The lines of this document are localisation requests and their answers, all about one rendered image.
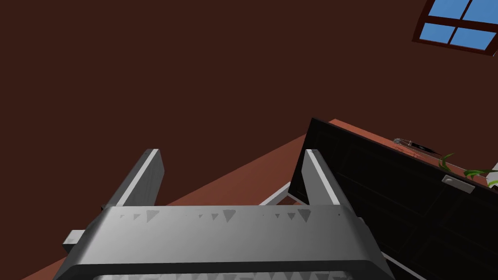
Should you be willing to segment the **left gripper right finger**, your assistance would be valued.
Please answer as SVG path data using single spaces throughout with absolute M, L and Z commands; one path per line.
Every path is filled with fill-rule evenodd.
M 309 205 L 340 205 L 353 211 L 345 193 L 317 149 L 306 149 L 301 168 Z

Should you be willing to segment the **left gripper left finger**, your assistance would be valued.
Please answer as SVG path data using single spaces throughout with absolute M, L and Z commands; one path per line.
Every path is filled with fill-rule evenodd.
M 102 205 L 102 210 L 114 206 L 154 205 L 163 176 L 164 166 L 160 150 L 147 149 L 109 201 Z

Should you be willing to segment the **black cupboard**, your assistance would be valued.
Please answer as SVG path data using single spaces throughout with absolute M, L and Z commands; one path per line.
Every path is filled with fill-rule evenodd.
M 320 152 L 387 256 L 425 280 L 498 280 L 498 191 L 313 118 L 289 188 L 304 204 L 306 149 Z

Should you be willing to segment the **black and silver utensil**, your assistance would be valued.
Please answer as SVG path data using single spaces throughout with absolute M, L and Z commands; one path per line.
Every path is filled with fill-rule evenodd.
M 441 155 L 439 153 L 437 153 L 436 151 L 434 151 L 433 149 L 431 148 L 428 148 L 426 146 L 422 146 L 420 144 L 417 144 L 411 140 L 405 140 L 405 139 L 401 139 L 401 138 L 395 138 L 393 140 L 394 143 L 396 144 L 402 144 L 402 145 L 405 145 L 407 147 L 414 147 L 416 149 L 419 149 L 421 151 L 424 151 L 425 153 L 429 153 L 429 154 L 433 154 L 433 155 Z

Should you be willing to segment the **green potted plant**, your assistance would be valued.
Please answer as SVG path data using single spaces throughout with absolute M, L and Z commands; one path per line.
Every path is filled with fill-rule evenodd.
M 439 168 L 466 179 L 474 180 L 475 177 L 484 177 L 489 188 L 498 190 L 498 164 L 493 169 L 463 169 L 447 162 L 447 159 L 452 155 L 453 153 L 440 157 L 438 159 Z

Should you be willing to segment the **window with dark red frame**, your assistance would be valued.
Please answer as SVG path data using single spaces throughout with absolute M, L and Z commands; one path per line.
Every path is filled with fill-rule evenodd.
M 412 41 L 494 56 L 498 0 L 425 0 Z

